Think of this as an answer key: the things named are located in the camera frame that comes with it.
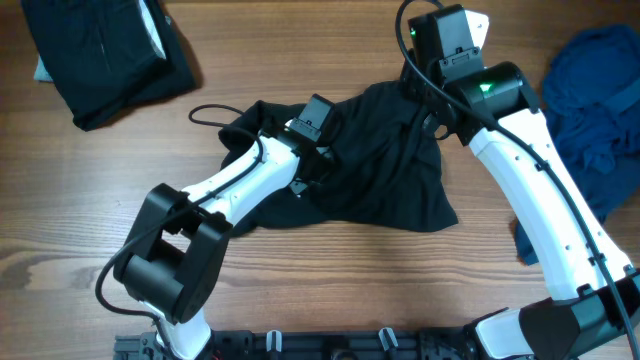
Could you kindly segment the black t-shirt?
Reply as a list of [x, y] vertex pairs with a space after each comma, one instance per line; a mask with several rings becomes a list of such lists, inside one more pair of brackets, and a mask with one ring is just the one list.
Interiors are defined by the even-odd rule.
[[335, 166], [301, 195], [281, 189], [233, 229], [285, 229], [329, 220], [436, 232], [457, 224], [442, 184], [441, 153], [426, 135], [429, 110], [405, 98], [396, 82], [369, 86], [340, 102], [341, 127], [331, 141]]

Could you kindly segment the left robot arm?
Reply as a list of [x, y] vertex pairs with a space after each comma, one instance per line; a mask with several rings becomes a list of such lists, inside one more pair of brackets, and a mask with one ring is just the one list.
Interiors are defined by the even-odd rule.
[[105, 270], [145, 305], [153, 332], [119, 336], [117, 359], [217, 359], [203, 306], [217, 282], [231, 231], [271, 194], [300, 196], [332, 165], [321, 137], [334, 105], [313, 95], [284, 124], [250, 133], [251, 147], [217, 174], [178, 191], [160, 184], [146, 196], [123, 247]]

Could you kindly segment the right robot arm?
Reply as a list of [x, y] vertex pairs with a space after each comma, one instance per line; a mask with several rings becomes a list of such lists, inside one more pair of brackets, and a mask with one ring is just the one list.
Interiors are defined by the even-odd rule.
[[461, 5], [398, 14], [411, 96], [500, 186], [538, 258], [545, 300], [445, 330], [462, 359], [576, 359], [618, 337], [639, 342], [639, 272], [590, 210], [552, 142], [538, 98], [510, 62], [489, 67], [488, 18]]

